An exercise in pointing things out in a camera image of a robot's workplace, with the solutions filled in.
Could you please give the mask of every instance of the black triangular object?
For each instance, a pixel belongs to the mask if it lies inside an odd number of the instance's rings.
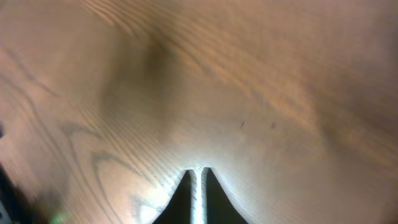
[[[209,168],[206,176],[207,224],[246,224]]]
[[[191,219],[191,175],[186,171],[169,204],[154,224],[189,224]]]

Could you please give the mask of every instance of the wood grain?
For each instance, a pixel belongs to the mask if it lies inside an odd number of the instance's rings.
[[[0,161],[46,216],[151,223],[210,166],[249,223],[398,219],[398,5],[0,0]]]

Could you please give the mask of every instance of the glossy wooden surface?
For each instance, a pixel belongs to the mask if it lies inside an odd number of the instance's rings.
[[[0,0],[0,161],[67,223],[210,166],[250,223],[398,219],[394,0]]]

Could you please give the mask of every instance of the wooden surface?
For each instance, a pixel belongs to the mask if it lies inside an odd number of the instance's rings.
[[[151,223],[210,166],[249,223],[398,219],[395,0],[0,0],[0,161],[47,215]]]

